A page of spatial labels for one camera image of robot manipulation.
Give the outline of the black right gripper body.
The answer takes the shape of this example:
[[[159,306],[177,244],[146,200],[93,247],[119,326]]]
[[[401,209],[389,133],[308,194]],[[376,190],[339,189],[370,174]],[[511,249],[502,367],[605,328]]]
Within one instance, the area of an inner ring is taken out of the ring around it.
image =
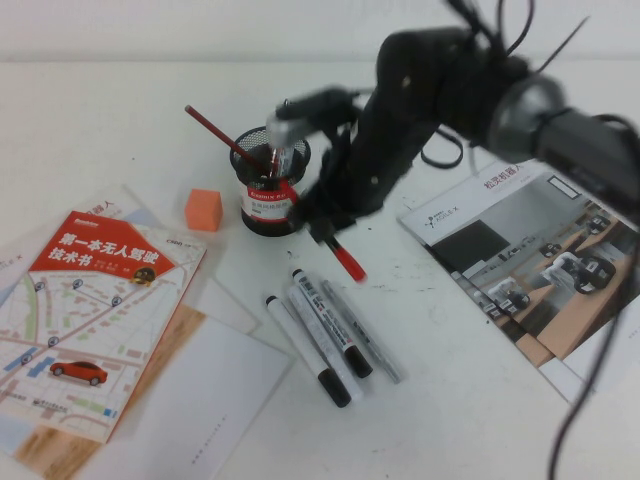
[[[331,149],[308,193],[313,231],[340,231],[378,212],[435,133],[435,121],[396,111],[395,106],[372,95],[356,135]]]

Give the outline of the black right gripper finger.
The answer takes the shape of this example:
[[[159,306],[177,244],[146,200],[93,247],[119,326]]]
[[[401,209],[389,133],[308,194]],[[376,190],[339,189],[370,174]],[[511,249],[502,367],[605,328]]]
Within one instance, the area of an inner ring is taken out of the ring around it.
[[[323,216],[310,222],[310,234],[317,244],[329,243],[338,233],[355,224],[356,220],[350,216]]]
[[[326,198],[320,189],[310,189],[300,195],[288,213],[288,222],[294,230],[309,227],[314,231],[326,230]]]

